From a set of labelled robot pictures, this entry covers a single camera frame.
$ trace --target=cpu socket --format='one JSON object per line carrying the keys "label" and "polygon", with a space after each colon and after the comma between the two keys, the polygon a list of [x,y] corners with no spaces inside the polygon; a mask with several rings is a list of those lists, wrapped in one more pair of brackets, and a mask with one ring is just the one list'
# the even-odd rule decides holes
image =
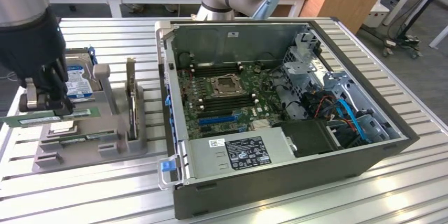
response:
{"label": "cpu socket", "polygon": [[211,84],[213,87],[213,97],[229,97],[245,94],[240,78],[233,74],[211,78]]}

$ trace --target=white box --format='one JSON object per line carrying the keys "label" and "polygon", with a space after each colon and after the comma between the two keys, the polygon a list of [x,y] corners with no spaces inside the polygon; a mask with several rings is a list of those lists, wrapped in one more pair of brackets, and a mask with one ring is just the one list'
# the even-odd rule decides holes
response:
{"label": "white box", "polygon": [[389,9],[384,5],[376,4],[364,20],[364,25],[371,28],[377,28],[388,13]]}

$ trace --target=blue pcie slot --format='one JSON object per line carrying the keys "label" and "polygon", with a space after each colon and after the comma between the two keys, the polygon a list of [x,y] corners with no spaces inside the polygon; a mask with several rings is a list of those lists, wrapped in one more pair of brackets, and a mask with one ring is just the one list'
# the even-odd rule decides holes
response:
{"label": "blue pcie slot", "polygon": [[199,119],[199,125],[208,125],[215,123],[229,123],[236,122],[239,119],[237,115],[229,115],[229,116],[221,116],[219,118],[200,118]]}

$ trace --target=red cable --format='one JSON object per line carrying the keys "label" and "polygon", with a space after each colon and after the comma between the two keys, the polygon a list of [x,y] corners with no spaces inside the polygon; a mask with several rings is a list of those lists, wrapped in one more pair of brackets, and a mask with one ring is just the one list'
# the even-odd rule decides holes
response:
{"label": "red cable", "polygon": [[332,98],[331,95],[325,95],[325,96],[321,98],[320,103],[319,103],[319,107],[317,107],[317,110],[316,110],[315,118],[317,117],[319,110],[320,110],[320,106],[323,105],[324,99],[325,99],[327,97]]}
{"label": "red cable", "polygon": [[191,71],[188,71],[187,69],[180,69],[180,70],[177,70],[177,72],[187,72],[187,73],[189,73],[189,81],[193,80],[193,75],[192,75]]}
{"label": "red cable", "polygon": [[356,131],[355,126],[352,125],[349,120],[347,120],[345,118],[341,118],[341,120],[351,126],[352,130]]}

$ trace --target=green circuit board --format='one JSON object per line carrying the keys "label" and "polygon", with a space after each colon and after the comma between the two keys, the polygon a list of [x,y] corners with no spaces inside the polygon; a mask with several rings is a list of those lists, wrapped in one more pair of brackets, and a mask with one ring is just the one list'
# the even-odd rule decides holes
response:
{"label": "green circuit board", "polygon": [[181,96],[185,98],[183,102],[189,139],[203,138],[211,136],[211,134],[251,131],[253,130],[251,122],[255,120],[267,119],[271,124],[288,120],[287,112],[280,109],[281,101],[276,91],[272,91],[267,85],[260,85],[260,82],[268,84],[272,79],[268,69],[255,72],[255,69],[259,70],[259,66],[255,63],[247,63],[243,66],[244,71],[236,76],[240,78],[245,93],[255,93],[259,102],[255,106],[232,109],[232,115],[239,116],[237,121],[209,124],[207,125],[209,127],[207,132],[201,131],[201,126],[199,125],[197,115],[203,112],[199,100],[212,98],[215,90],[211,79],[213,77],[199,78],[191,75],[188,71],[181,70],[177,72]]}

